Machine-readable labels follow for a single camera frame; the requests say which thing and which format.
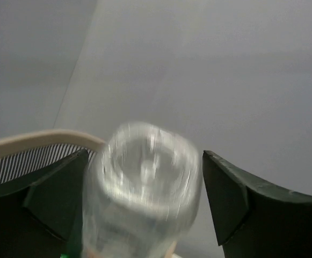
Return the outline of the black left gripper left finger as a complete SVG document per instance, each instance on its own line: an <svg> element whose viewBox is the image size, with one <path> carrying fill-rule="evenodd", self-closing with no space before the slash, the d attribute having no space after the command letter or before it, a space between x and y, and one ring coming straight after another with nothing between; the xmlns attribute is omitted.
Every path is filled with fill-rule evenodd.
<svg viewBox="0 0 312 258"><path fill-rule="evenodd" d="M82 149L0 184L0 257L81 257Z"/></svg>

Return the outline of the white blue label bottle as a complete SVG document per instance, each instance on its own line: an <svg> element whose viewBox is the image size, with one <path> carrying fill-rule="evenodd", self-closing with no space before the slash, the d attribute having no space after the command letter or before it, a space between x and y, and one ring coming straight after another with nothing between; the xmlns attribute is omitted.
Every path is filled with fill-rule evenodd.
<svg viewBox="0 0 312 258"><path fill-rule="evenodd" d="M192 227L201 186L190 141L152 124L123 124L85 174L82 257L165 257Z"/></svg>

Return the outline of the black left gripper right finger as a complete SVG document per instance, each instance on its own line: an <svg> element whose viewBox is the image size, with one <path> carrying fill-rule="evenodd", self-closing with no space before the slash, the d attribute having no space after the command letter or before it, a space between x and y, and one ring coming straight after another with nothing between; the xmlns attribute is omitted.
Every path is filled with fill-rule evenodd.
<svg viewBox="0 0 312 258"><path fill-rule="evenodd" d="M225 257L312 257L312 196L270 183L209 150L202 172Z"/></svg>

